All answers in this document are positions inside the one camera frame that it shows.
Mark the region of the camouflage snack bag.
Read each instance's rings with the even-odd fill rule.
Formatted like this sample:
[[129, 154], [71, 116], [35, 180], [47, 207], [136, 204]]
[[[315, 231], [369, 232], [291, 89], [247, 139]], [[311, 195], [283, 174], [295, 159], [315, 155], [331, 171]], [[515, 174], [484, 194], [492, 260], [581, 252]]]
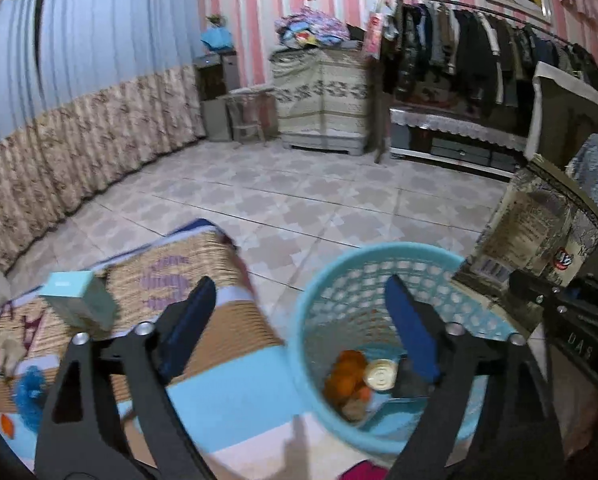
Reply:
[[564, 170], [536, 154], [510, 180], [453, 282], [531, 333], [542, 303], [513, 292], [512, 274], [539, 278], [548, 289], [564, 287], [597, 247], [598, 206]]

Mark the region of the orange fruit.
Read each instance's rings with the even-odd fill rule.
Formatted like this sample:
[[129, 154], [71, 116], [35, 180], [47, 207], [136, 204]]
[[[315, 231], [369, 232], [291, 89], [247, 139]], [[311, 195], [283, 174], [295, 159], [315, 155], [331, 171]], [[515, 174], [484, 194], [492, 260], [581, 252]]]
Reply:
[[368, 403], [372, 392], [365, 384], [364, 375], [368, 361], [358, 350], [339, 353], [335, 364], [324, 382], [323, 395], [336, 410], [342, 410], [350, 401]]

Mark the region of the blue crumpled plastic bag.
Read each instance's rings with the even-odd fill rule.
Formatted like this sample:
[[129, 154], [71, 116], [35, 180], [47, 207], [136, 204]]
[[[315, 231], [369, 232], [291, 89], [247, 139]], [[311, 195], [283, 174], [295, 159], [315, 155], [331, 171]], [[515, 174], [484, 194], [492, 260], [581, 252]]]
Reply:
[[34, 434], [40, 430], [46, 396], [43, 371], [37, 366], [30, 366], [14, 385], [14, 405], [23, 425]]

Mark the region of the beige cloth pouch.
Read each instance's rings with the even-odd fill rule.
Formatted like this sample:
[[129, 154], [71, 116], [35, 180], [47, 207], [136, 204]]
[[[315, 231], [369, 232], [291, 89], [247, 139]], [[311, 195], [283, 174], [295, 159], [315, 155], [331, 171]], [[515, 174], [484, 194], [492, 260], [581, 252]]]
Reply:
[[11, 378], [26, 356], [26, 347], [13, 336], [0, 338], [0, 377]]

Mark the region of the teal cardboard box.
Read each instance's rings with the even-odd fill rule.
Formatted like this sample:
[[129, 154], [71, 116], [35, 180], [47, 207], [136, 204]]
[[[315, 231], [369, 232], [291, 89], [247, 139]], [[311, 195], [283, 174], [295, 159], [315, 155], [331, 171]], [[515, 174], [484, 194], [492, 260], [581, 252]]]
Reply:
[[54, 272], [38, 294], [66, 324], [110, 332], [118, 304], [94, 271]]

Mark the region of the colourful play mat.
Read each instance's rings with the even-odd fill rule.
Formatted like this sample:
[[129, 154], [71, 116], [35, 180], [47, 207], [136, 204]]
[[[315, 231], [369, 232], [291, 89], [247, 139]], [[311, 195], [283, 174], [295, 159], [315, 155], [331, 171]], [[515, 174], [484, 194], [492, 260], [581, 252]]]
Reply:
[[0, 306], [0, 479], [381, 479], [316, 427], [230, 237], [199, 219], [95, 266], [107, 328]]

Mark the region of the turquoise plastic mesh basket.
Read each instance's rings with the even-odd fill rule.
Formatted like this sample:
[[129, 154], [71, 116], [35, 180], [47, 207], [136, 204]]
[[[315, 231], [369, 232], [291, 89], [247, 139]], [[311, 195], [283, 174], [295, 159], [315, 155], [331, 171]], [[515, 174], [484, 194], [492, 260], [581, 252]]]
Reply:
[[420, 243], [382, 243], [347, 252], [320, 271], [297, 303], [288, 338], [290, 370], [308, 410], [332, 434], [358, 450], [391, 460], [415, 430], [424, 402], [388, 408], [364, 430], [325, 400], [324, 381], [344, 350], [367, 359], [396, 360], [404, 349], [384, 304], [384, 284], [399, 275], [413, 295], [474, 336], [504, 340], [514, 328], [451, 283], [463, 257]]

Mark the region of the low tv stand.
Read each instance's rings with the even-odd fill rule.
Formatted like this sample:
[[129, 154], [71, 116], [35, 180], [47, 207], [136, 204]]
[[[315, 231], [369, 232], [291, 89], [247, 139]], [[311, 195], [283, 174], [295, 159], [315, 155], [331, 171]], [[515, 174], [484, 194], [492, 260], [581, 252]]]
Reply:
[[389, 148], [393, 157], [452, 167], [508, 180], [523, 165], [527, 139], [467, 118], [392, 106]]

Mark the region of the clothes rack with garments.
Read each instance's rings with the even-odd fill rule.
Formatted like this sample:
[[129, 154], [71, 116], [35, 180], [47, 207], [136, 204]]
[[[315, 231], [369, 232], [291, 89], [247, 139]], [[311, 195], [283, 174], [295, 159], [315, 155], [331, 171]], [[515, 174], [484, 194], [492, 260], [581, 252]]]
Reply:
[[453, 0], [377, 0], [368, 36], [393, 102], [528, 139], [533, 78], [545, 64], [598, 93], [598, 64], [580, 44]]

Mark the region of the cloth-covered cabinet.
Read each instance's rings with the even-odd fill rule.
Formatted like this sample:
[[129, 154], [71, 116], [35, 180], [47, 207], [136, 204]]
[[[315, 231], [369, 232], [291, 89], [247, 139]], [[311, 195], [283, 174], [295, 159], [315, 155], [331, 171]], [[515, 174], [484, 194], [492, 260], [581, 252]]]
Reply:
[[278, 51], [270, 58], [278, 131], [285, 148], [364, 154], [374, 88], [361, 51]]

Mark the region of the small wooden stool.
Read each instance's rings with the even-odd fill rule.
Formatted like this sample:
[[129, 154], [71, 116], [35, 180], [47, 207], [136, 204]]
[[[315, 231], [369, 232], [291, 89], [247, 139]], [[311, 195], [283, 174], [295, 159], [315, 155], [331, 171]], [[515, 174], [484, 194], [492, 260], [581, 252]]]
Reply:
[[229, 91], [223, 101], [235, 142], [266, 143], [278, 136], [275, 88], [270, 84]]

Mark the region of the blue floral curtain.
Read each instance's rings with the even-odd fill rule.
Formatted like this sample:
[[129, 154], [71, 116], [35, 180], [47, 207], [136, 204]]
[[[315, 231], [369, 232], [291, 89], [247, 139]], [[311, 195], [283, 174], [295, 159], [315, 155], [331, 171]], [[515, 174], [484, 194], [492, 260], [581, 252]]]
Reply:
[[197, 0], [0, 0], [0, 270], [202, 139]]

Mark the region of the grey water dispenser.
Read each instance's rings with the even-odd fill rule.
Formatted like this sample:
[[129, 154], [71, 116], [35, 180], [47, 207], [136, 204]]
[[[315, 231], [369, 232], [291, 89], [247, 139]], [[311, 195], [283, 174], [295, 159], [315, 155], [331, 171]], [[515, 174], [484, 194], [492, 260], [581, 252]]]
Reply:
[[237, 52], [224, 50], [194, 59], [201, 117], [206, 136], [212, 142], [233, 139], [226, 98], [240, 87]]

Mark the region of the pile of folded clothes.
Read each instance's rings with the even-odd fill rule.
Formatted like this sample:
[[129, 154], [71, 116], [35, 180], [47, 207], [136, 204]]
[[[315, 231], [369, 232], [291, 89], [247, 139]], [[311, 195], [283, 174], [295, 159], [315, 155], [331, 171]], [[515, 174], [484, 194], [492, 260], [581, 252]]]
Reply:
[[335, 16], [308, 6], [278, 18], [274, 29], [279, 44], [291, 50], [358, 49], [365, 39], [364, 29], [344, 24]]

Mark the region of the blue wrapped potted plant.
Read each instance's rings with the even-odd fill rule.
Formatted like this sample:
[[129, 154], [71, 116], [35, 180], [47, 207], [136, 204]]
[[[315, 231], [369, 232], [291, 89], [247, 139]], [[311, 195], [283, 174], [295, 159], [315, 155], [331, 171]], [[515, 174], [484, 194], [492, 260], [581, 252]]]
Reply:
[[222, 14], [207, 16], [208, 28], [201, 34], [201, 42], [210, 52], [231, 51], [234, 48], [232, 33], [226, 27]]

